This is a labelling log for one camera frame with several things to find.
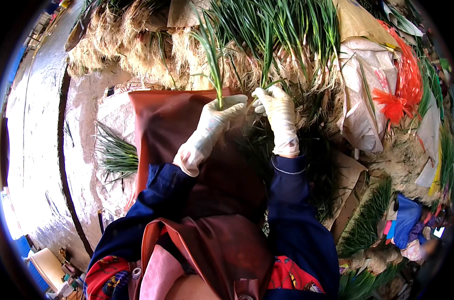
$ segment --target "colorful cloth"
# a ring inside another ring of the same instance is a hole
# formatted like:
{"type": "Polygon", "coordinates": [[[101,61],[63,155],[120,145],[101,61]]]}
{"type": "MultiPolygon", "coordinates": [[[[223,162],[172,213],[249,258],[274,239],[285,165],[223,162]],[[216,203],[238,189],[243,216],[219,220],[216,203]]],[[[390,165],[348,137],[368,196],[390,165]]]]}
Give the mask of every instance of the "colorful cloth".
{"type": "Polygon", "coordinates": [[[129,263],[117,256],[106,256],[92,265],[85,277],[83,292],[87,299],[106,300],[127,289],[129,263]]]}
{"type": "Polygon", "coordinates": [[[400,250],[400,254],[410,261],[418,261],[422,259],[421,255],[421,243],[418,239],[410,242],[407,248],[400,250]]]}
{"type": "Polygon", "coordinates": [[[396,231],[396,224],[397,221],[392,221],[392,225],[390,226],[389,232],[387,233],[388,240],[394,237],[394,233],[396,231]]]}
{"type": "Polygon", "coordinates": [[[269,290],[286,289],[325,293],[319,281],[287,256],[276,256],[269,290]]]}
{"type": "Polygon", "coordinates": [[[387,221],[385,227],[383,228],[383,234],[389,234],[390,227],[392,226],[392,221],[387,221]]]}

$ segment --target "red patterned clothing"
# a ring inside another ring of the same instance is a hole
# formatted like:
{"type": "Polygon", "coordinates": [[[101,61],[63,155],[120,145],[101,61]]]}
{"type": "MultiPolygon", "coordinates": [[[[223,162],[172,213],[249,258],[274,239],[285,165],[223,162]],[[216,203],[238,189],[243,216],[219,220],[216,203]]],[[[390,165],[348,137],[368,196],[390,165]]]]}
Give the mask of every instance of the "red patterned clothing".
{"type": "Polygon", "coordinates": [[[83,285],[87,299],[110,299],[122,289],[127,289],[129,263],[122,257],[105,256],[92,265],[83,285]]]}
{"type": "Polygon", "coordinates": [[[287,256],[276,256],[268,289],[287,289],[325,293],[319,281],[287,256]]]}

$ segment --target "pink cloth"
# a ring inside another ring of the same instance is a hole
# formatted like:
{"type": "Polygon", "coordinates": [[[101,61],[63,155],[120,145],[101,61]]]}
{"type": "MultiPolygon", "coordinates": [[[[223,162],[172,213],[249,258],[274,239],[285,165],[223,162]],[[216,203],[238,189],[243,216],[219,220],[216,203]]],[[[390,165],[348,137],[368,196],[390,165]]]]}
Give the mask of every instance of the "pink cloth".
{"type": "Polygon", "coordinates": [[[422,259],[421,256],[421,244],[419,239],[415,239],[407,245],[407,248],[400,250],[400,254],[410,261],[418,261],[422,259]]]}
{"type": "Polygon", "coordinates": [[[179,261],[155,245],[140,284],[140,300],[164,300],[174,282],[184,275],[179,261]]]}
{"type": "Polygon", "coordinates": [[[383,229],[383,233],[385,235],[389,234],[389,230],[390,230],[391,226],[392,226],[392,221],[387,221],[387,223],[385,224],[385,227],[383,229]]]}

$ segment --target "pile of green onions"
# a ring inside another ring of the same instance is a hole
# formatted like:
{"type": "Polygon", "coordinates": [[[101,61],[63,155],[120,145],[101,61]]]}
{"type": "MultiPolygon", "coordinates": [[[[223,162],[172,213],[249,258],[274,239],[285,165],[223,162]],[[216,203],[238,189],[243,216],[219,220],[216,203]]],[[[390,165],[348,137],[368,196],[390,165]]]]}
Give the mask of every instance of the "pile of green onions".
{"type": "Polygon", "coordinates": [[[112,183],[134,174],[139,166],[137,148],[104,124],[97,122],[96,126],[95,151],[99,157],[98,168],[104,170],[104,182],[112,183]]]}

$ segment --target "white sack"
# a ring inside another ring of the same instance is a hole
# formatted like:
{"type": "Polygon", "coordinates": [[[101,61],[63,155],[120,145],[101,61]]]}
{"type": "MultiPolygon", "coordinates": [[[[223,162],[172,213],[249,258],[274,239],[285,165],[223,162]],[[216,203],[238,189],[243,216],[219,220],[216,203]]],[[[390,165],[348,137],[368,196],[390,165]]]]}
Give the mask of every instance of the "white sack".
{"type": "Polygon", "coordinates": [[[340,132],[357,149],[382,152],[387,123],[380,112],[384,104],[373,101],[375,112],[372,110],[364,88],[361,64],[372,97],[374,88],[393,94],[397,84],[393,53],[368,39],[351,37],[340,44],[339,57],[345,85],[344,113],[337,123],[340,132]]]}

